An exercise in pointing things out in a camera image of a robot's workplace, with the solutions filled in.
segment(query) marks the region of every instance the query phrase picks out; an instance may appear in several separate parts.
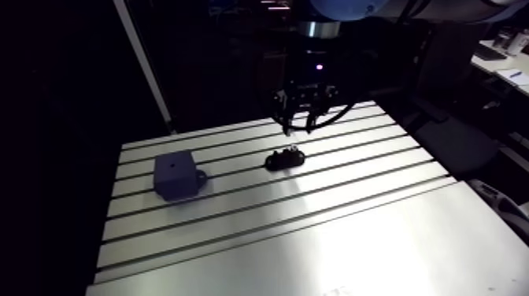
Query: black object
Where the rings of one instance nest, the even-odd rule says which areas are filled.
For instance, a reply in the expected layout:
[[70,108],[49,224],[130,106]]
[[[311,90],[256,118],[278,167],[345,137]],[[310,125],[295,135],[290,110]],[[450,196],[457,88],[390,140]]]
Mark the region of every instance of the black object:
[[264,167],[271,171],[280,171],[287,168],[293,168],[305,163],[305,154],[298,150],[295,146],[292,146],[290,149],[285,149],[283,152],[274,153],[266,157],[264,162]]
[[478,47],[475,48],[474,54],[484,61],[499,61],[507,58],[504,54],[500,54],[496,50],[492,50],[483,44],[478,44]]
[[154,160],[154,191],[167,202],[196,196],[207,179],[189,150],[158,155]]

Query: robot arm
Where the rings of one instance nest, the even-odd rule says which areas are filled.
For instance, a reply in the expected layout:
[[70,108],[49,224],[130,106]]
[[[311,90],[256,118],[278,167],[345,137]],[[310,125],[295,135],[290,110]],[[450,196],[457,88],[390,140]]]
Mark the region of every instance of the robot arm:
[[[291,131],[311,132],[331,124],[353,107],[352,98],[342,112],[323,123],[331,101],[342,91],[327,68],[333,53],[328,44],[338,37],[340,23],[365,17],[397,18],[396,25],[409,18],[456,21],[466,24],[499,21],[512,16],[529,0],[296,0],[293,16],[300,39],[287,60],[283,89],[272,94],[272,118],[289,135]],[[304,127],[293,126],[296,112],[309,112]]]

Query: small black part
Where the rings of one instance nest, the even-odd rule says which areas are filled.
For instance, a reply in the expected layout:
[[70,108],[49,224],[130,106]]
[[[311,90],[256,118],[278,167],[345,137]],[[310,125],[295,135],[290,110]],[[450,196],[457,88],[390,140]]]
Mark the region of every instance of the small black part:
[[303,165],[304,163],[305,154],[293,146],[280,153],[274,151],[272,155],[266,157],[264,167],[271,172],[276,172],[287,168],[294,168]]

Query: black cable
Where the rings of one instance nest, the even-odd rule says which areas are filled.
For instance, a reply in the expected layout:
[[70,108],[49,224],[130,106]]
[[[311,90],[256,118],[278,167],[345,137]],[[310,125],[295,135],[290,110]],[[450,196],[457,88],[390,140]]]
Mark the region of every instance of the black cable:
[[[404,9],[401,12],[401,15],[398,17],[397,22],[394,25],[394,27],[396,29],[400,28],[404,24],[404,22],[408,19],[409,15],[410,15],[410,12],[412,11],[412,9],[415,6],[415,4],[417,3],[417,1],[418,0],[408,0],[408,2],[406,3],[406,6],[404,7]],[[316,124],[316,125],[314,125],[312,127],[307,127],[307,126],[299,127],[299,126],[295,126],[295,125],[291,125],[291,124],[282,122],[279,118],[277,118],[277,116],[275,114],[272,114],[272,119],[277,124],[281,125],[281,127],[283,127],[283,128],[290,129],[290,130],[293,130],[293,131],[307,131],[307,132],[309,132],[309,131],[313,131],[313,130],[315,130],[317,128],[322,128],[322,127],[328,126],[329,124],[333,124],[338,119],[343,117],[346,113],[348,113],[354,107],[354,105],[358,101],[360,101],[361,98],[364,98],[364,97],[368,98],[369,94],[367,93],[367,94],[359,96],[356,100],[354,100],[354,102],[348,104],[344,109],[342,109],[338,114],[334,115],[332,118],[322,122],[321,124]]]
[[417,6],[417,8],[412,12],[410,13],[409,17],[416,17],[419,15],[419,13],[422,13],[423,10],[429,6],[431,3],[431,0],[423,0],[419,6]]

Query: desk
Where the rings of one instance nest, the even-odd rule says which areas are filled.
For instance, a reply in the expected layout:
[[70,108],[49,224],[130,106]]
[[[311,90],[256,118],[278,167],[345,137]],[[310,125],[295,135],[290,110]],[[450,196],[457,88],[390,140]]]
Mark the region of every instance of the desk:
[[[262,168],[292,144],[303,166]],[[209,181],[167,203],[154,157],[183,149]],[[266,119],[124,145],[108,218],[88,296],[529,290],[529,249],[374,102],[310,135]]]
[[518,86],[517,88],[518,88],[518,91],[525,94],[526,96],[529,96],[529,85],[522,85],[522,86]]
[[[479,43],[483,44],[484,46],[488,46],[489,48],[496,50],[502,54],[505,54],[504,52],[493,48],[492,42],[492,40],[482,40]],[[519,54],[516,57],[507,56],[505,60],[500,61],[484,61],[479,57],[473,56],[471,59],[471,63],[475,67],[480,68],[481,70],[489,74],[494,73],[497,70],[518,68],[522,72],[529,75],[529,56],[527,56],[526,54]]]

